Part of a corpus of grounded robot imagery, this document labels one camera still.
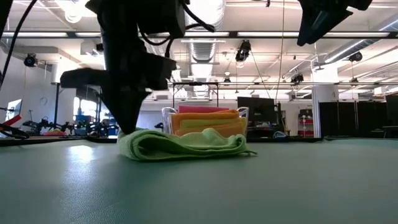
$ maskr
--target pink cloth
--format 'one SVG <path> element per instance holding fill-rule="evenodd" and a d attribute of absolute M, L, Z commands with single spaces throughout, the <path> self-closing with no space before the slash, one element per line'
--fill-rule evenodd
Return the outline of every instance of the pink cloth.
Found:
<path fill-rule="evenodd" d="M 210 106 L 185 106 L 180 105 L 178 107 L 178 113 L 213 113 L 219 111 L 226 111 L 229 108 L 217 108 Z"/>

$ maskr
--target yellow cloth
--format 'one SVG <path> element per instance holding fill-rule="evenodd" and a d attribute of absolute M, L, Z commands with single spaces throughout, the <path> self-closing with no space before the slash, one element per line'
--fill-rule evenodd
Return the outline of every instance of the yellow cloth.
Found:
<path fill-rule="evenodd" d="M 234 119 L 239 118 L 237 110 L 218 111 L 214 113 L 182 113 L 172 114 L 172 133 L 180 129 L 181 121 L 186 119 Z"/>
<path fill-rule="evenodd" d="M 230 136 L 235 136 L 237 134 L 245 135 L 246 132 L 246 118 L 238 118 L 238 122 L 228 123 L 228 124 L 220 124 L 220 125 L 212 125 L 212 126 L 202 126 L 195 128 L 180 128 L 177 129 L 175 135 L 183 136 L 188 133 L 200 133 L 206 128 L 213 128 L 224 138 L 229 138 Z"/>
<path fill-rule="evenodd" d="M 204 126 L 214 126 L 239 122 L 239 118 L 234 119 L 187 119 L 180 123 L 180 128 L 198 128 Z"/>

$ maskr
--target green table surface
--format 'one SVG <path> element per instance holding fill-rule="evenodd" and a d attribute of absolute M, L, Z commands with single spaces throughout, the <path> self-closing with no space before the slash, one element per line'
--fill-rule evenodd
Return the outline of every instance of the green table surface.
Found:
<path fill-rule="evenodd" d="M 114 144 L 0 148 L 0 223 L 398 223 L 398 141 L 250 144 L 143 163 Z"/>

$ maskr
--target ceiling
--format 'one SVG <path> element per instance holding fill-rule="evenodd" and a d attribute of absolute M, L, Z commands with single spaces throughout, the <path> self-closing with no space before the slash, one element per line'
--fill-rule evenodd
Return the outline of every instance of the ceiling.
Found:
<path fill-rule="evenodd" d="M 14 1 L 12 11 L 9 16 L 8 29 L 14 30 L 26 5 L 30 1 Z M 302 11 L 297 1 L 271 0 L 270 8 L 264 6 L 264 2 L 226 0 L 226 10 L 223 24 L 220 30 L 256 30 L 256 31 L 298 31 L 300 28 Z M 344 22 L 335 27 L 335 31 L 369 31 L 373 27 L 397 14 L 398 0 L 373 0 L 371 7 L 367 11 L 358 11 L 350 9 L 354 14 Z M 35 8 L 28 15 L 22 30 L 24 31 L 80 31 L 99 32 L 100 26 L 93 13 L 82 9 L 86 15 L 79 22 L 71 23 L 65 19 L 65 9 L 59 8 L 55 1 L 39 0 Z M 281 39 L 250 39 L 252 54 L 245 61 L 243 68 L 236 68 L 234 56 L 236 49 L 241 43 L 241 39 L 220 39 L 216 47 L 215 65 L 213 66 L 211 80 L 222 81 L 225 72 L 230 72 L 231 81 L 235 82 L 236 77 L 239 82 L 260 81 L 260 75 L 264 81 L 277 82 L 279 77 L 286 78 L 293 74 L 288 73 L 303 60 L 309 59 L 315 54 L 322 55 L 330 53 L 351 40 L 347 39 L 321 39 L 316 43 L 317 51 L 314 45 L 305 45 L 299 47 L 294 39 L 284 39 L 283 45 Z M 83 39 L 20 39 L 18 46 L 47 46 L 56 47 L 76 58 L 85 66 L 101 68 L 103 61 L 100 58 L 84 54 L 81 52 L 81 43 Z M 396 39 L 382 40 L 361 51 L 363 61 L 383 53 L 398 45 Z M 188 77 L 190 73 L 188 44 L 176 40 L 172 46 L 174 60 L 178 62 L 181 68 L 181 77 Z M 56 57 L 44 56 L 42 60 L 54 60 Z M 388 54 L 362 63 L 353 70 L 349 69 L 350 62 L 338 62 L 340 80 L 349 80 L 353 75 L 359 75 L 364 72 L 375 70 L 381 66 L 397 61 L 398 50 L 391 50 Z M 310 81 L 310 63 L 301 67 L 300 72 L 304 74 L 305 81 Z M 371 82 L 385 77 L 398 75 L 398 67 L 389 73 L 380 73 L 369 77 L 363 81 Z"/>

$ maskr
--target ventilation duct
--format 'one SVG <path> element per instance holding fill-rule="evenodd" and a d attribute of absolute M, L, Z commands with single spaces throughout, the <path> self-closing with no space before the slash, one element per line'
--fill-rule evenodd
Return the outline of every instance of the ventilation duct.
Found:
<path fill-rule="evenodd" d="M 201 20 L 207 24 L 211 24 L 218 30 L 224 18 L 225 11 L 225 0 L 191 0 L 189 5 L 190 10 L 197 15 Z M 197 23 L 190 16 L 186 16 L 186 21 L 189 24 Z M 204 30 L 202 27 L 196 28 L 196 30 Z M 212 63 L 214 62 L 214 55 L 216 52 L 216 44 L 212 43 L 191 43 L 190 44 L 190 62 L 199 63 L 191 65 L 192 76 L 195 81 L 197 78 L 206 78 L 206 81 L 210 79 L 211 71 L 213 70 Z M 195 86 L 194 91 L 201 91 L 196 93 L 197 96 L 206 96 L 203 92 L 203 87 Z"/>
<path fill-rule="evenodd" d="M 384 21 L 381 25 L 379 25 L 377 30 L 378 31 L 398 31 L 398 17 L 393 16 L 390 19 Z M 328 64 L 328 63 L 335 63 L 341 59 L 347 58 L 356 52 L 359 52 L 366 47 L 378 42 L 380 39 L 365 39 L 365 40 L 353 40 L 348 44 L 338 48 L 334 52 L 328 54 L 324 58 L 325 63 L 321 63 L 321 65 Z"/>

